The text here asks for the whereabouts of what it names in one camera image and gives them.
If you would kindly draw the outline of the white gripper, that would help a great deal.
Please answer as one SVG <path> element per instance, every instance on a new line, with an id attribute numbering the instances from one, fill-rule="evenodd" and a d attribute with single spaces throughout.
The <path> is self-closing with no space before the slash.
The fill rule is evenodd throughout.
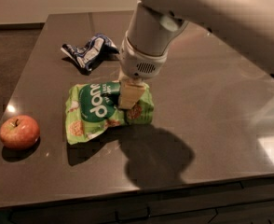
<path id="1" fill-rule="evenodd" d="M 167 53 L 162 56 L 141 53 L 130 43 L 127 36 L 124 37 L 119 54 L 121 69 L 118 74 L 120 81 L 118 107 L 120 109 L 132 109 L 136 105 L 145 92 L 142 79 L 155 77 L 166 60 Z"/>

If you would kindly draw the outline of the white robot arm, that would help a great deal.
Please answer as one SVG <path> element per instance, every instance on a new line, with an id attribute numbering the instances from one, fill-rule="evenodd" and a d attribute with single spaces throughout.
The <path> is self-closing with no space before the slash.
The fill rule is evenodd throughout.
<path id="1" fill-rule="evenodd" d="M 139 0 L 120 49 L 120 108 L 135 106 L 190 22 L 274 75 L 274 0 Z"/>

